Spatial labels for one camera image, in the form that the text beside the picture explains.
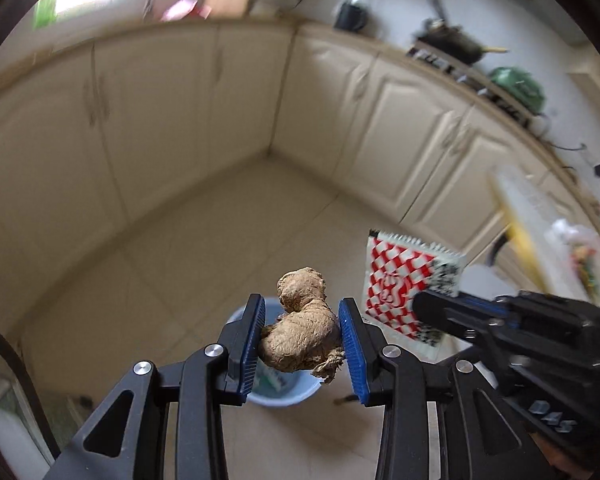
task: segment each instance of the wall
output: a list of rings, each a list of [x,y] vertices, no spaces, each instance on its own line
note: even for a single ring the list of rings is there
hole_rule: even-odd
[[[271,0],[290,7],[297,0]],[[545,112],[552,118],[548,138],[560,146],[579,146],[583,154],[558,151],[566,165],[578,171],[584,184],[600,198],[600,182],[592,165],[600,162],[600,114],[566,74],[574,56],[570,47],[544,23],[511,0],[442,0],[453,23],[483,44],[505,46],[508,54],[489,54],[476,65],[488,72],[497,66],[525,68],[544,87]],[[304,0],[297,8],[304,16],[333,23],[340,0]],[[427,0],[366,0],[370,31],[378,39],[407,47],[422,20],[433,16]]]

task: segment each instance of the light blue bucket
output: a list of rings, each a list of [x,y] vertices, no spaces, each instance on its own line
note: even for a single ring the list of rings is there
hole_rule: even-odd
[[[266,314],[265,324],[272,324],[280,314],[284,312],[278,298],[265,298]],[[236,310],[227,320],[227,323],[236,321],[242,317],[244,307]],[[274,389],[271,384],[275,383],[279,391]],[[261,406],[270,408],[283,408],[292,406],[298,402],[311,397],[320,388],[322,380],[311,375],[309,370],[300,370],[292,374],[285,374],[269,368],[258,359],[256,368],[256,378],[253,383],[253,390],[248,395],[247,400]]]

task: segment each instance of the pink object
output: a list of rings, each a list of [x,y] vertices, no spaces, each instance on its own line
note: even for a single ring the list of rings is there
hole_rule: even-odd
[[[185,16],[188,16],[192,12],[195,12],[197,15],[202,18],[206,18],[209,15],[209,10],[206,9],[206,6],[198,6],[198,8],[202,7],[200,10],[196,8],[198,4],[198,0],[178,0],[171,7],[164,11],[164,14],[160,18],[161,22],[172,22],[174,20],[181,20]]]

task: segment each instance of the cream cabinet door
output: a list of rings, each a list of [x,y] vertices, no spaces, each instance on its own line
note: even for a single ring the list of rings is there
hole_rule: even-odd
[[[468,108],[426,77],[379,59],[338,165],[337,182],[399,222]]]
[[[331,178],[373,61],[366,52],[296,37],[273,149]]]
[[[491,252],[493,243],[495,243],[495,240],[492,240],[492,243],[486,246],[470,265],[485,264],[487,256]],[[494,272],[503,280],[506,280],[511,285],[515,286],[518,290],[540,292],[538,286],[526,274],[511,243],[504,245],[498,252],[494,263]]]
[[[506,126],[472,108],[400,224],[471,261],[505,227],[488,177],[491,168],[503,163],[518,165],[535,184],[548,171]]]
[[[291,29],[220,27],[209,127],[210,170],[270,145]]]
[[[594,229],[589,217],[582,210],[578,201],[553,173],[547,174],[539,187],[554,204],[558,213],[566,218],[569,223]]]
[[[0,332],[7,334],[48,285],[0,222]]]
[[[50,279],[124,225],[93,97],[90,51],[0,96],[0,220]]]
[[[216,32],[159,29],[96,44],[104,139],[131,219],[207,174]]]

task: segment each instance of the floor tile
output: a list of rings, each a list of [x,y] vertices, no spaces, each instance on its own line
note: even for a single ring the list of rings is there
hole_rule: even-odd
[[[275,296],[280,277],[301,267],[313,267],[322,273],[327,283],[327,301],[337,309],[342,296],[359,296],[362,291],[365,244],[366,240],[356,244],[349,234],[318,215],[237,284],[227,298],[210,306],[206,317],[193,327],[193,333],[205,340],[217,337],[228,317],[246,303],[251,293]]]
[[[375,475],[376,462],[296,424],[283,410],[248,402],[223,409],[222,418],[231,421],[224,441],[232,480],[371,480]]]
[[[340,193],[322,214],[356,238],[366,239],[370,229],[406,234],[400,224],[385,218],[359,200],[344,193]]]
[[[320,434],[357,455],[376,462],[380,449],[384,408],[366,408],[359,402],[336,406],[333,401],[353,391],[346,365],[331,384],[324,384],[309,399],[281,410],[295,424]]]
[[[135,362],[165,354],[185,333],[114,253],[28,326],[23,342],[39,387],[99,402]]]
[[[211,183],[123,252],[191,329],[334,196],[283,162],[260,160]]]
[[[160,355],[154,362],[158,366],[169,365],[179,361],[186,360],[193,352],[200,350],[208,342],[202,341],[199,337],[188,333],[181,338],[175,345],[169,348],[164,354]]]

